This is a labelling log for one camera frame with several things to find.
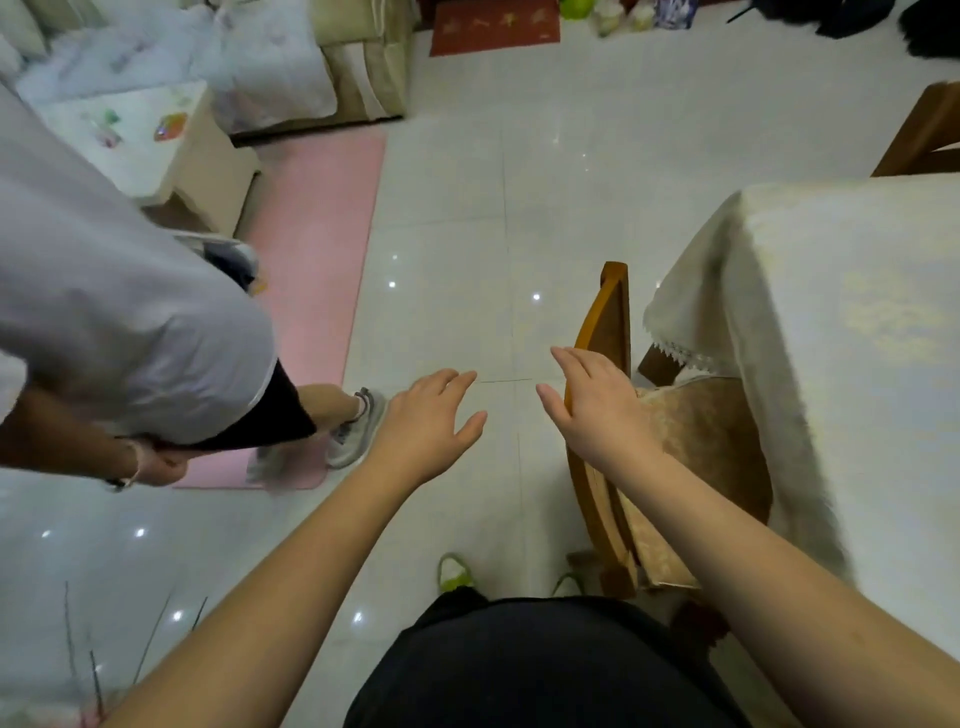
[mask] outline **tablecloth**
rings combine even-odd
[[[770,525],[960,659],[960,175],[730,197],[643,323],[741,376]]]

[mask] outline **chair backrest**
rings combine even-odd
[[[630,374],[630,289],[626,264],[604,264],[600,292],[580,327],[575,346],[604,354]],[[564,401],[566,408],[571,409],[569,386]],[[616,490],[571,449],[567,449],[566,458],[587,533],[600,560],[601,588],[606,596],[629,598],[636,593],[636,554]]]
[[[960,172],[960,82],[929,85],[906,117],[872,177]]]

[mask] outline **bracelet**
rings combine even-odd
[[[105,480],[104,483],[107,486],[107,490],[109,490],[111,493],[123,493],[124,491],[128,490],[140,476],[140,471],[143,470],[143,466],[147,461],[146,449],[136,440],[124,440],[124,445],[133,448],[133,452],[136,454],[136,470],[130,477],[120,477],[113,478],[111,480]]]

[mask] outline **blue package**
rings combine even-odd
[[[686,30],[693,25],[698,0],[657,0],[657,27]]]

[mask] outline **red doormat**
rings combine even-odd
[[[559,42],[556,0],[448,0],[437,5],[430,55]]]

